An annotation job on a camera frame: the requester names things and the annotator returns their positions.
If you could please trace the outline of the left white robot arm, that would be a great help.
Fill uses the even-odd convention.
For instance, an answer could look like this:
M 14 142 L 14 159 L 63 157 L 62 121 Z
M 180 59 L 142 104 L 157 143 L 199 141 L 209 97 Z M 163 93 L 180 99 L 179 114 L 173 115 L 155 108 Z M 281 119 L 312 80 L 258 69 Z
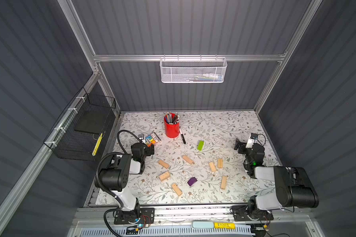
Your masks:
M 95 186 L 112 196 L 119 210 L 139 214 L 139 201 L 127 186 L 130 175 L 143 174 L 145 159 L 154 155 L 154 145 L 135 143 L 131 153 L 112 152 L 100 160 L 95 174 Z

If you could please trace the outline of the wood block bottom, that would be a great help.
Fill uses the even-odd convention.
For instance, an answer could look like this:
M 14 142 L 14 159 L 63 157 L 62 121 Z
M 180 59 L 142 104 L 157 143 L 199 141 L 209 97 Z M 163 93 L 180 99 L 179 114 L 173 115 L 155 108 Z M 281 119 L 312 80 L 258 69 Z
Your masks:
M 171 185 L 172 189 L 174 190 L 174 192 L 180 197 L 183 193 L 181 191 L 181 189 L 178 187 L 178 185 L 176 183 L 173 183 Z

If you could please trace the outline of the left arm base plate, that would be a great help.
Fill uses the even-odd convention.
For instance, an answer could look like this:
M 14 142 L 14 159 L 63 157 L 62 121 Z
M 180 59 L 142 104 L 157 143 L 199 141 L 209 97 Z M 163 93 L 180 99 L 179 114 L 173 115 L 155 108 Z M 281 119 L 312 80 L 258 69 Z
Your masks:
M 127 224 L 153 224 L 155 216 L 154 208 L 139 208 L 133 211 L 117 211 L 114 214 L 115 225 Z

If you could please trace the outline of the wood block numbered 72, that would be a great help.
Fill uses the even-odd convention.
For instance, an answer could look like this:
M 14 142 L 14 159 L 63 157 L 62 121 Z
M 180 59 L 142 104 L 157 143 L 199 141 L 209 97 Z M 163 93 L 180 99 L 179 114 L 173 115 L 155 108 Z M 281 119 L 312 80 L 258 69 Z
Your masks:
M 161 166 L 163 166 L 165 169 L 168 169 L 168 168 L 170 167 L 170 165 L 167 164 L 167 163 L 166 163 L 165 161 L 163 161 L 163 160 L 159 160 L 159 161 L 158 161 L 158 164 L 161 165 Z

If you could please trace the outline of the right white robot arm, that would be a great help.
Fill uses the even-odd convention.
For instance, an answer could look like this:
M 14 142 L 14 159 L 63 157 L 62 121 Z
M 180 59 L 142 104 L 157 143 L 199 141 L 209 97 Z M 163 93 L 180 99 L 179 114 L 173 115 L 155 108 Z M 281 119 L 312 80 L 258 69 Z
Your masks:
M 252 179 L 272 181 L 275 190 L 264 195 L 252 196 L 246 213 L 252 219 L 266 216 L 273 210 L 316 208 L 319 197 L 306 171 L 301 167 L 265 166 L 265 147 L 256 139 L 242 142 L 235 140 L 234 150 L 244 155 L 244 169 Z

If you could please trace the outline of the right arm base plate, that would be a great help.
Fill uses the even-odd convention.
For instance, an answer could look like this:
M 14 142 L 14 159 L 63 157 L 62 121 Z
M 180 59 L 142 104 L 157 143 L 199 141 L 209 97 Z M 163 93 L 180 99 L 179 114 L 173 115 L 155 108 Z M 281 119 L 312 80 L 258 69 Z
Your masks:
M 247 205 L 234 205 L 230 208 L 235 221 L 273 221 L 274 216 L 266 210 L 252 209 Z

